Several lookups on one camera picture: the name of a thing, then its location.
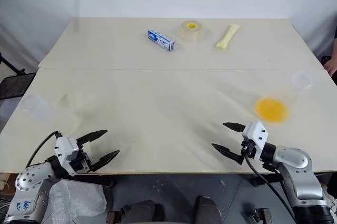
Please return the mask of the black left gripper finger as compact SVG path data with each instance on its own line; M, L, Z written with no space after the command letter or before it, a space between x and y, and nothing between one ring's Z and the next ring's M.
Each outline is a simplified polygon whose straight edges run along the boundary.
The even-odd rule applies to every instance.
M105 165L109 164L119 154L119 152L120 150L115 150L101 157L98 162L91 164L90 171L95 172Z
M76 139L77 145L79 148L82 148L85 143L95 141L101 136L103 136L105 133L107 133L107 130L98 130L95 132L88 133Z

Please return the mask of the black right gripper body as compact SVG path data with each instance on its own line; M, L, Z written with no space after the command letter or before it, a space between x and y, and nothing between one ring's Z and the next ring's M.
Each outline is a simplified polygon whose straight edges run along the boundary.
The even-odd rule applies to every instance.
M241 156L239 158L239 164L241 165L245 159L245 156L248 156L251 159L254 159L257 155L257 149L254 141L252 140L243 140L241 143Z

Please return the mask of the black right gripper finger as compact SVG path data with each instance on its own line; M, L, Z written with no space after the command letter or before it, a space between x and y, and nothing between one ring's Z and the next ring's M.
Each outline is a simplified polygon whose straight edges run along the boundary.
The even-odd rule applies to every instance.
M235 161L236 163L238 163L239 165L242 164L244 156L236 154L234 152L231 152L228 148L219 145L219 144L215 144L212 143L212 146L223 156Z
M243 132L244 129L246 128L245 125L239 124L239 123L233 123L233 122L224 122L223 125L235 132Z

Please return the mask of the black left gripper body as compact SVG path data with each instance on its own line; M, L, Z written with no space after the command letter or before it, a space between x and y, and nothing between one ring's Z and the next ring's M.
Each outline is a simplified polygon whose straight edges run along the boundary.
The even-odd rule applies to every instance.
M91 170L91 161L83 151L83 145L87 141L71 141L72 152L68 157L68 173L77 174L80 172L89 172Z

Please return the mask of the bystander bare hand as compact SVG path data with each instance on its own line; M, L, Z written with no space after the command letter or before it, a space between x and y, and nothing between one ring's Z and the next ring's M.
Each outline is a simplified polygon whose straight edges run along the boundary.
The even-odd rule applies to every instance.
M337 71L337 60L336 60L336 58L331 57L324 64L324 68L328 72L329 76L332 77L333 74Z

